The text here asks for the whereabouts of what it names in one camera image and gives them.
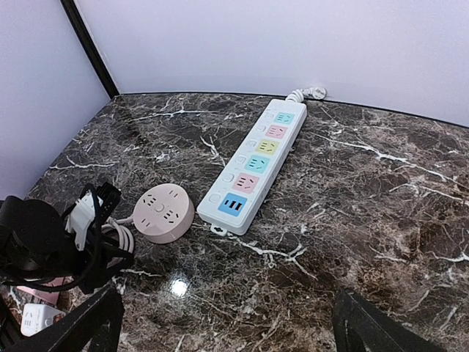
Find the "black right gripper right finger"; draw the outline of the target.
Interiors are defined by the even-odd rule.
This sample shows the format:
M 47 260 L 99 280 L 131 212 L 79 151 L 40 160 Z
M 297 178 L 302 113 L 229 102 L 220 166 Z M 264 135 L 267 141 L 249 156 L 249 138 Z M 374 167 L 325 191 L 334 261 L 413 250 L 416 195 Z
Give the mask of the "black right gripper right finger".
M 340 290 L 332 324 L 337 351 L 441 351 L 408 331 L 354 290 Z

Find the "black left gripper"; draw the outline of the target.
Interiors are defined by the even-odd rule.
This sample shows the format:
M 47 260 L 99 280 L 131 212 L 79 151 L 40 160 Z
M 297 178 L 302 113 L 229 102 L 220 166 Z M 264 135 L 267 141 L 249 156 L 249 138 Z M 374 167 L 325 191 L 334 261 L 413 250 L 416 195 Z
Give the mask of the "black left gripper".
M 75 247 L 65 217 L 38 199 L 1 201 L 1 283 L 48 293 L 79 288 L 92 293 L 134 262 L 132 252 L 104 235 L 103 217 L 88 232 L 85 249 Z

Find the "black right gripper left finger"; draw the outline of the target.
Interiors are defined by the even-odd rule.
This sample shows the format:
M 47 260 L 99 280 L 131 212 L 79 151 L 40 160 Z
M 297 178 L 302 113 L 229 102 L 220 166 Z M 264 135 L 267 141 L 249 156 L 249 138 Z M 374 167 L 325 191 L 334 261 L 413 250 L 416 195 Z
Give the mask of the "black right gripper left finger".
M 32 351 L 116 351 L 122 328 L 122 296 L 113 285 L 93 294 L 58 323 L 32 337 Z

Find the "white cube socket adapter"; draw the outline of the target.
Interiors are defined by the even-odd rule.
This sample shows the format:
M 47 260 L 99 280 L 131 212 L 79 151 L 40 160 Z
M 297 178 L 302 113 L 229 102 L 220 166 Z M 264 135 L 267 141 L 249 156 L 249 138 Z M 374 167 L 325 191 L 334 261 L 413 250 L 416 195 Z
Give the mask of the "white cube socket adapter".
M 30 337 L 57 323 L 65 315 L 65 312 L 46 304 L 25 304 L 21 320 L 21 334 Z

